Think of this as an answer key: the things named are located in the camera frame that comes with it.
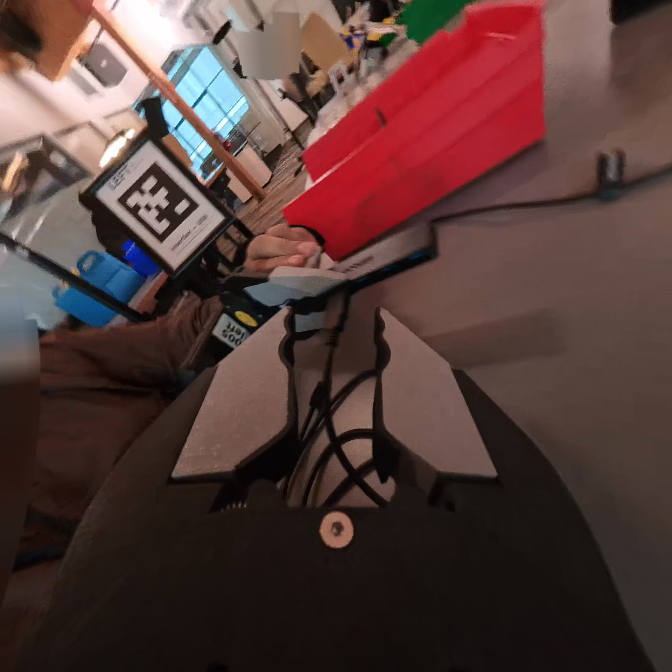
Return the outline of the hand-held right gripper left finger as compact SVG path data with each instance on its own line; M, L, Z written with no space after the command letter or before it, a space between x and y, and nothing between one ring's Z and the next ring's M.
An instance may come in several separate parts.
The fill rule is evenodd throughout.
M298 460L290 307L216 367L174 481L281 481Z

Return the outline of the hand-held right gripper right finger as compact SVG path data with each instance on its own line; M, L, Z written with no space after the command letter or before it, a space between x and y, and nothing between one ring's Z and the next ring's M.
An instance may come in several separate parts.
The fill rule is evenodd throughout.
M451 365L384 308L374 317L372 456L379 479L496 481L497 469Z

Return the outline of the slim black USB hub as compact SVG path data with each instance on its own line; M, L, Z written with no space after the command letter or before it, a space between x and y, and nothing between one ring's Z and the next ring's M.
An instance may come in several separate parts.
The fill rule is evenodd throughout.
M438 254L437 240L433 224L417 224L353 253L331 270L344 275L353 291L361 290L431 261Z

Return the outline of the red plastic bin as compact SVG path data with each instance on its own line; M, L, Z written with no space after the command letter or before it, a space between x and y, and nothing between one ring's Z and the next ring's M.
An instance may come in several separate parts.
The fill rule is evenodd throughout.
M474 3L305 150L283 215L339 261L545 134L543 1Z

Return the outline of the person's left forearm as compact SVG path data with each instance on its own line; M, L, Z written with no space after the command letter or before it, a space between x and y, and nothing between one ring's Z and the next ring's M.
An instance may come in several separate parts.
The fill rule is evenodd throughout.
M212 332L223 312L216 297L149 322L49 332L39 342L40 388L55 392L168 386L214 364Z

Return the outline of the person's left hand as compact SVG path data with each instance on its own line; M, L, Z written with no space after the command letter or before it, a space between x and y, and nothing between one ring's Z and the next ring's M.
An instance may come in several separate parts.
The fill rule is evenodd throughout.
M312 229L276 224L249 243L244 266L260 273L278 267L309 267L321 255L323 247L324 238Z

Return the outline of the marker sign on easel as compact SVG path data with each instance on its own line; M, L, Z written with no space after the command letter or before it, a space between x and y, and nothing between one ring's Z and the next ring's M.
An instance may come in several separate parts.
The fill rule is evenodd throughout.
M91 214L111 216L169 277L197 261L235 215L147 132L80 193Z

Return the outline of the blue plastic crate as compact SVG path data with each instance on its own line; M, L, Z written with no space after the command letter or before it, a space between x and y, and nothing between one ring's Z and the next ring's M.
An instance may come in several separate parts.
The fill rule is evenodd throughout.
M160 268L136 243L127 239L122 244L121 259L90 250L80 256L72 272L127 305L147 280L158 275ZM66 283L55 287L52 296L58 309L89 327L106 327L117 316L110 308Z

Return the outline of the green plastic bin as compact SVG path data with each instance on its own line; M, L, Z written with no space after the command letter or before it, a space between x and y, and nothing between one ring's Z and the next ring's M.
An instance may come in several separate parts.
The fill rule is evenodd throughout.
M472 1L407 1L397 23L406 28L407 38L423 46L444 29Z

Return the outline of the brown wooden post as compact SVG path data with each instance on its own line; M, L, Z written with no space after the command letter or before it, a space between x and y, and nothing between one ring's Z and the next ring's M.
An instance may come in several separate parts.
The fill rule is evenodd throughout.
M265 190L258 183L252 174L225 149L222 142L215 136L212 130L203 122L203 120L194 112L194 110L178 94L173 83L167 78L164 71L152 63L142 52L137 42L127 33L125 29L113 17L103 1L93 1L91 6L91 17L107 32L118 46L130 57L132 62L139 67L139 70L145 74L154 88L162 94L172 105L181 113L184 119L196 130L202 139L211 147L215 156L217 156L224 166L231 170L233 175L245 186L249 193L258 202L266 198Z

